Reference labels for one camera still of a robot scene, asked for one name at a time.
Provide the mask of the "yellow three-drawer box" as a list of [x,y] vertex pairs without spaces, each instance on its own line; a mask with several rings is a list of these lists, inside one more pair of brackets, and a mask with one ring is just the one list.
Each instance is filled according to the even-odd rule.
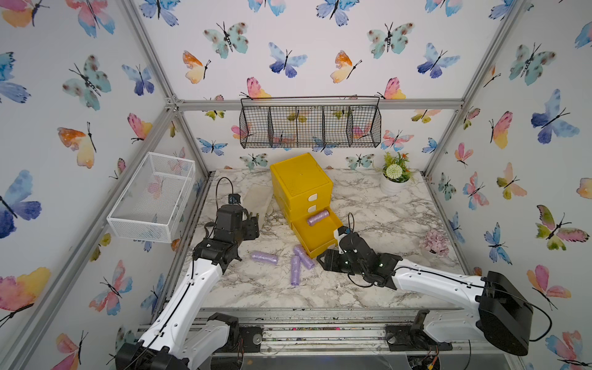
[[[331,209],[333,182],[311,154],[270,166],[274,198],[309,257],[336,245],[334,231],[343,223]],[[328,210],[330,216],[310,227],[309,217]]]

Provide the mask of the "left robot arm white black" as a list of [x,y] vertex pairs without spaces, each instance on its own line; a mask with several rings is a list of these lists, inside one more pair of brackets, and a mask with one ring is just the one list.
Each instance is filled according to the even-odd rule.
[[137,343],[125,344],[115,354],[118,369],[242,368],[245,341],[236,317],[215,313],[196,335],[190,330],[228,265],[239,259],[241,242],[259,237],[258,217],[225,205],[209,227],[212,234],[194,248],[191,267],[159,317]]

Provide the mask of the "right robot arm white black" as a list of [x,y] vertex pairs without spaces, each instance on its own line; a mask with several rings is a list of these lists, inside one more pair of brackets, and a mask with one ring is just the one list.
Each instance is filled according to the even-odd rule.
[[370,287],[425,294],[453,305],[452,311],[417,314],[416,325],[433,342],[488,342],[513,356],[528,354],[534,306],[503,274],[453,274],[396,254],[377,253],[344,227],[335,237],[337,248],[317,257],[325,271],[360,276]]

